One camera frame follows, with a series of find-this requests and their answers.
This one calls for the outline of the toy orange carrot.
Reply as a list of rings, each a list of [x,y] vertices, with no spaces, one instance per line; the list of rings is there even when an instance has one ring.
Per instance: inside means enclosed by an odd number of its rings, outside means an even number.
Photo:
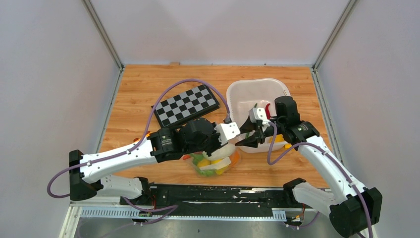
[[[229,157],[231,161],[231,166],[236,165],[240,161],[240,153],[238,150],[235,150],[235,152]]]

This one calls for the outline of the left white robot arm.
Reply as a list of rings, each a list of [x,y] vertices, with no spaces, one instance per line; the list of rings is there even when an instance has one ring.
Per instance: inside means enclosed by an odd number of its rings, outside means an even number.
[[[199,118],[182,126],[161,128],[117,149],[96,154],[70,151],[70,200],[83,201],[104,194],[125,196],[140,205],[148,204],[152,192],[139,178],[112,178],[111,175],[134,166],[178,160],[195,152],[211,156],[238,133],[234,122],[217,124]]]

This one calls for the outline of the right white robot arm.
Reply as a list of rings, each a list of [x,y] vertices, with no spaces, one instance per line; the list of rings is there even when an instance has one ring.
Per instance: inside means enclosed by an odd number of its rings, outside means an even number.
[[[367,230],[372,238],[373,225],[380,218],[382,194],[373,187],[367,188],[356,179],[329,150],[319,131],[308,121],[301,120],[297,103],[291,96],[274,100],[276,115],[269,117],[264,108],[251,108],[249,116],[240,127],[241,133],[252,135],[237,142],[238,146],[258,147],[265,139],[281,135],[291,147],[275,160],[271,159],[274,142],[270,143],[267,163],[274,165],[295,149],[316,168],[327,182],[330,192],[296,178],[283,186],[283,200],[289,207],[299,203],[308,205],[327,216],[337,233],[349,238]]]

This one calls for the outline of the white plastic basket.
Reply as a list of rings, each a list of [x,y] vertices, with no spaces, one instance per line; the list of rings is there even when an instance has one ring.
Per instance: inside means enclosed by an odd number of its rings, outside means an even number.
[[[227,89],[227,102],[230,109],[230,117],[240,127],[249,116],[249,110],[258,104],[257,108],[265,108],[266,104],[271,103],[269,109],[271,119],[276,116],[275,99],[281,96],[290,96],[287,86],[273,78],[263,78],[254,80],[240,80],[232,83]],[[237,146],[246,153],[261,153],[269,151],[270,142],[267,137],[257,148]],[[245,133],[231,140],[235,144],[245,139]]]

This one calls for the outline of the yellow toy lemon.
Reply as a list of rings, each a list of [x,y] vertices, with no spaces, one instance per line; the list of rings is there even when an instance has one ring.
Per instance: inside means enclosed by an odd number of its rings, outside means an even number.
[[[220,161],[222,161],[222,159],[214,160],[214,161],[211,161],[211,164],[218,164]],[[228,167],[229,167],[229,166],[227,165],[227,166],[225,166],[225,167],[223,167],[223,168],[219,168],[219,169],[215,170],[215,173],[216,173],[217,175],[221,175],[222,173],[224,173],[224,172],[226,171],[226,169],[227,169]]]

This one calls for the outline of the white toy radish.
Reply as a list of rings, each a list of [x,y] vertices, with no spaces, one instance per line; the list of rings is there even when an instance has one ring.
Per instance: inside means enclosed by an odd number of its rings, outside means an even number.
[[[222,148],[212,153],[210,157],[208,157],[204,151],[203,156],[206,159],[210,160],[210,162],[214,160],[218,160],[218,159],[222,159],[222,161],[220,161],[218,164],[210,164],[208,166],[201,167],[201,170],[204,170],[204,169],[217,170],[227,165],[230,167],[231,161],[229,157],[235,152],[235,150],[236,150],[236,147],[233,144],[227,143],[225,146],[223,146]]]

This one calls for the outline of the green toy cabbage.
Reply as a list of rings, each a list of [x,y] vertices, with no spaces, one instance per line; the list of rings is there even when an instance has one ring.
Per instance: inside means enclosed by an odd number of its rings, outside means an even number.
[[[211,177],[211,176],[214,176],[214,170],[210,170],[210,169],[204,169],[204,170],[201,170],[201,168],[197,167],[197,163],[198,163],[200,160],[202,160],[202,159],[206,159],[206,158],[203,156],[203,154],[202,154],[202,153],[199,153],[199,154],[197,154],[197,153],[193,153],[193,154],[190,154],[190,155],[191,155],[191,156],[192,156],[192,158],[193,158],[192,163],[194,164],[195,169],[196,169],[196,172],[197,172],[199,175],[204,176],[204,177]]]

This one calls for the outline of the clear zip top bag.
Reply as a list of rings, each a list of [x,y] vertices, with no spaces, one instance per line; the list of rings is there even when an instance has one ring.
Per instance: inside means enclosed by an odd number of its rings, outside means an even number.
[[[234,144],[227,143],[210,156],[204,151],[195,152],[184,155],[182,161],[189,164],[199,176],[215,177],[235,167],[241,161],[241,155]]]

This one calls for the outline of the yellow toy pear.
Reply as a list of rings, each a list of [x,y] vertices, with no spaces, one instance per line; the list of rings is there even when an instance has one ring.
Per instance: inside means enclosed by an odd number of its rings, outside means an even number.
[[[201,167],[204,167],[204,166],[207,166],[207,165],[210,165],[210,164],[211,164],[211,162],[209,160],[202,159],[197,163],[197,167],[201,168]]]

